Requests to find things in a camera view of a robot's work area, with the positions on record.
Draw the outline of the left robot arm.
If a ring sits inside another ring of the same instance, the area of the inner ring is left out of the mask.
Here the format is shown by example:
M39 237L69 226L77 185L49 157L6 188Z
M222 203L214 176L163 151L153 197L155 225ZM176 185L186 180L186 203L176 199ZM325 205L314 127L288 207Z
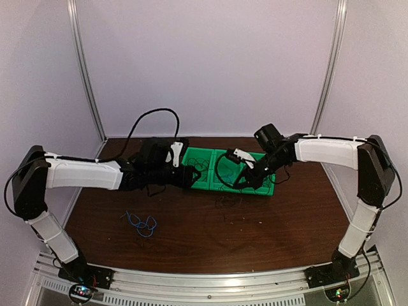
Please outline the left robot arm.
M80 249L62 228L45 203L48 189L60 187L134 191L148 186L188 189L201 178L194 166L182 164L189 142L148 138L138 152L124 159L83 159L30 148L20 166L10 175L5 188L12 188L13 205L8 210L32 227L57 256L67 273L78 283L87 282L92 270Z

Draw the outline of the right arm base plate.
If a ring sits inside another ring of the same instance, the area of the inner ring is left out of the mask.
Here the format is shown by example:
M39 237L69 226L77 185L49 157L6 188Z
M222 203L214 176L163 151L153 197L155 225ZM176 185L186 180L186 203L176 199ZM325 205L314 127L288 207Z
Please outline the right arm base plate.
M304 271L310 289L323 287L330 302L341 303L351 297L350 280L359 277L360 271L354 265L347 270L334 267L333 263L311 266Z

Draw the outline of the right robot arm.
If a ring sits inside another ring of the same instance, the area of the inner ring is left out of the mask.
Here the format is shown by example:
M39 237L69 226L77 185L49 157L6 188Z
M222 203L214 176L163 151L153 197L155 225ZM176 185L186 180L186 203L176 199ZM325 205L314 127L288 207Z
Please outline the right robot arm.
M233 183L234 189L258 189L269 175L295 162L334 164L357 171L356 210L326 272L331 281L341 281L351 271L354 258L374 231L395 179L382 139L377 135L369 138L302 133L283 136L273 124L261 127L254 137L265 153L261 159L255 160L240 149L230 153L232 161L246 164Z

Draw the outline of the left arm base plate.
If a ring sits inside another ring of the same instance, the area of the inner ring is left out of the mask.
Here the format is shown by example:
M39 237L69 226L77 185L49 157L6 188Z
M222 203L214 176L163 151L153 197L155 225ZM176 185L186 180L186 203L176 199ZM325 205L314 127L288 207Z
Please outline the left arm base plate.
M73 303L82 305L91 301L100 289L110 289L113 270L93 265L74 270L63 265L59 269L58 277L72 282L68 297Z

